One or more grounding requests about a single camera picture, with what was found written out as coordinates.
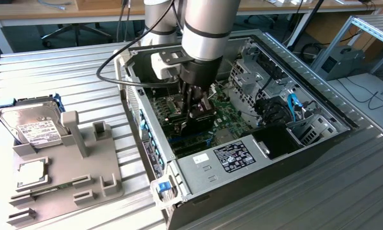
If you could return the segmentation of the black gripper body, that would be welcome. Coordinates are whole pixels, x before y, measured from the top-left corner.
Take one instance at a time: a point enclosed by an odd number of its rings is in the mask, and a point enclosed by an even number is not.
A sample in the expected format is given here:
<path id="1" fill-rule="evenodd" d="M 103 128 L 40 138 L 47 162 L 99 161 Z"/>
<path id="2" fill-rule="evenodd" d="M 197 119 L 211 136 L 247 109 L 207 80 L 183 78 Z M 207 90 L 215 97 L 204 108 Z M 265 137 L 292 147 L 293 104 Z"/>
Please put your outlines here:
<path id="1" fill-rule="evenodd" d="M 195 59 L 181 63 L 181 93 L 185 93 L 192 86 L 196 87 L 200 92 L 208 92 L 211 85 L 216 81 L 223 59 L 223 57 L 211 61 Z"/>

